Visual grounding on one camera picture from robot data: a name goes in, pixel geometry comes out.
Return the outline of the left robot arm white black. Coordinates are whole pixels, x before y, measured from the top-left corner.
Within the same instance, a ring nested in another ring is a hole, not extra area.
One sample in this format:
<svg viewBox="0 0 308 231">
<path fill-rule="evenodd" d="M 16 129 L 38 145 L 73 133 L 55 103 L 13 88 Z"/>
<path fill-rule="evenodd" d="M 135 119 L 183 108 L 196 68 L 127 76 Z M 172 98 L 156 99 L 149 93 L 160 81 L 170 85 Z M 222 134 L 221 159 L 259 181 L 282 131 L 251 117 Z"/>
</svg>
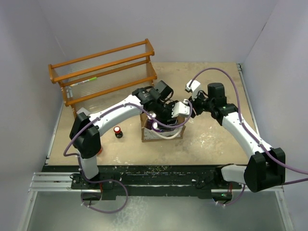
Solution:
<svg viewBox="0 0 308 231">
<path fill-rule="evenodd" d="M 180 101 L 171 100 L 173 89 L 159 81 L 153 87 L 134 90 L 129 96 L 109 108 L 93 114 L 79 113 L 70 132 L 70 145 L 77 149 L 78 164 L 83 173 L 82 183 L 89 189 L 99 184 L 97 153 L 101 137 L 121 122 L 141 115 L 155 113 L 156 122 L 165 128 L 176 128 Z"/>
</svg>

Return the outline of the purple soda can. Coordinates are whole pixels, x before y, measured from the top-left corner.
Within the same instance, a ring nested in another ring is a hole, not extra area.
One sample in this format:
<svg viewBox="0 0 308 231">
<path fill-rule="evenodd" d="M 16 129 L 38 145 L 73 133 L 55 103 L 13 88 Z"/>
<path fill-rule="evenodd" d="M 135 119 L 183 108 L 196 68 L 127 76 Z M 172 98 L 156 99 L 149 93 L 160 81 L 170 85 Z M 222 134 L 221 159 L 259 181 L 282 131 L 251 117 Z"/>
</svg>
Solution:
<svg viewBox="0 0 308 231">
<path fill-rule="evenodd" d="M 162 129 L 160 129 L 158 127 L 158 123 L 157 122 L 153 122 L 152 123 L 152 130 L 155 131 L 155 132 L 162 132 Z"/>
<path fill-rule="evenodd" d="M 156 118 L 156 114 L 154 112 L 149 112 L 147 117 L 149 120 L 152 120 L 153 118 Z"/>
</svg>

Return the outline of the canvas bag with rope handles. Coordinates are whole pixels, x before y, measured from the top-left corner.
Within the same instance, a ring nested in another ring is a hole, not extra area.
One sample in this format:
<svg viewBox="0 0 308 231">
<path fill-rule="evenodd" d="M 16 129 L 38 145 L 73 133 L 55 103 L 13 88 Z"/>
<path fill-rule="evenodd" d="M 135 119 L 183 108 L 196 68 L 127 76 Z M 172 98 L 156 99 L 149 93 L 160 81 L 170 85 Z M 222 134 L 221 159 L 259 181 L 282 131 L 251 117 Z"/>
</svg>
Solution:
<svg viewBox="0 0 308 231">
<path fill-rule="evenodd" d="M 182 139 L 185 131 L 185 126 L 179 128 L 162 128 L 162 132 L 155 132 L 152 130 L 153 120 L 149 120 L 146 114 L 140 115 L 141 121 L 141 141 L 163 141 Z"/>
</svg>

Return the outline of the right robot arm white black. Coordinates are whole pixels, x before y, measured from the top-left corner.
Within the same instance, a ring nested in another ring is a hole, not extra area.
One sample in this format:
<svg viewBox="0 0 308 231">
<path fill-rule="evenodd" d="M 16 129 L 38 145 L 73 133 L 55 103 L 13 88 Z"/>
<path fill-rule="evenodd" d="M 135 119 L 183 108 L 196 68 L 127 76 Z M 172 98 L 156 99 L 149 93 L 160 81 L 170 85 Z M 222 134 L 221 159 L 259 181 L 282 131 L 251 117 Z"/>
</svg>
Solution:
<svg viewBox="0 0 308 231">
<path fill-rule="evenodd" d="M 227 102 L 222 83 L 210 83 L 207 92 L 201 89 L 197 80 L 190 80 L 185 87 L 192 95 L 189 98 L 193 106 L 192 116 L 209 112 L 239 143 L 249 161 L 240 166 L 227 164 L 217 167 L 214 183 L 226 188 L 231 181 L 245 184 L 254 193 L 285 182 L 285 168 L 277 162 L 285 163 L 285 153 L 281 148 L 273 148 L 263 141 L 257 133 L 245 124 L 238 108 Z"/>
</svg>

